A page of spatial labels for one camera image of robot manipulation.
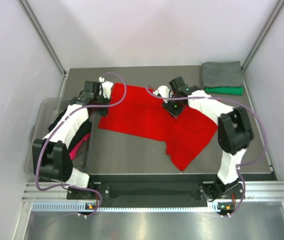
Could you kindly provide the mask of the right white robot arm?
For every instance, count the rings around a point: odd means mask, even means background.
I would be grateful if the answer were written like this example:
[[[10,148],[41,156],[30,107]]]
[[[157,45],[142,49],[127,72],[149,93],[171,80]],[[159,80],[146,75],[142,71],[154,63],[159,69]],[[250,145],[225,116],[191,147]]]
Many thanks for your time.
[[[153,94],[164,99],[162,107],[175,118],[180,117],[185,108],[189,107],[217,125],[222,158],[217,180],[214,182],[214,197],[228,197],[238,185],[238,169],[254,138],[246,108],[224,104],[196,85],[189,87],[182,77],[171,80],[168,86],[158,87]]]

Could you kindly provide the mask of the red t shirt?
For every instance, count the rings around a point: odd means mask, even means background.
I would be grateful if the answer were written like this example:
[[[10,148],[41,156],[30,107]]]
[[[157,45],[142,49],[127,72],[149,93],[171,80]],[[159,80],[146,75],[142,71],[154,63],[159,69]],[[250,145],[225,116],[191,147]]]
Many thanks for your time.
[[[116,83],[111,103],[122,102],[100,120],[99,128],[166,143],[166,153],[181,171],[210,143],[217,125],[188,106],[177,117],[162,107],[143,87]]]

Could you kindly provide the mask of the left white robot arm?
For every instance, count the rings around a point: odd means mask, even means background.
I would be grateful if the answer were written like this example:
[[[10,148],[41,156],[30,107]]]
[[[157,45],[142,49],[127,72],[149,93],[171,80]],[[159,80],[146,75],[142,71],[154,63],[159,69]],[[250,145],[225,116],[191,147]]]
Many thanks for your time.
[[[78,187],[84,198],[95,194],[90,176],[73,166],[77,148],[91,131],[90,115],[106,116],[114,84],[100,78],[86,81],[84,90],[74,97],[49,127],[48,134],[32,144],[33,170],[37,179],[52,180]]]

